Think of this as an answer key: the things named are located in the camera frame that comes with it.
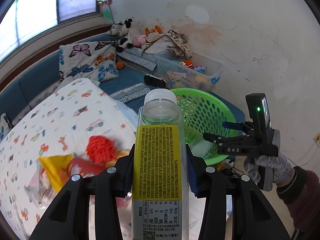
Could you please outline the right gloved hand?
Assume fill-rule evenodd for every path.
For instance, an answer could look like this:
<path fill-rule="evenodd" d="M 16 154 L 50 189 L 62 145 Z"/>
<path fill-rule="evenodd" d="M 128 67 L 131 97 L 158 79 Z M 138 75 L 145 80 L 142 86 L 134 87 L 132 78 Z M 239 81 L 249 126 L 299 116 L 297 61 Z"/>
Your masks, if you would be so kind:
<path fill-rule="evenodd" d="M 287 157 L 279 153 L 277 157 L 261 155 L 257 158 L 247 157 L 244 161 L 244 169 L 255 183 L 261 179 L 261 173 L 258 171 L 259 167 L 273 169 L 273 183 L 277 186 L 287 185 L 294 177 L 295 171 Z"/>

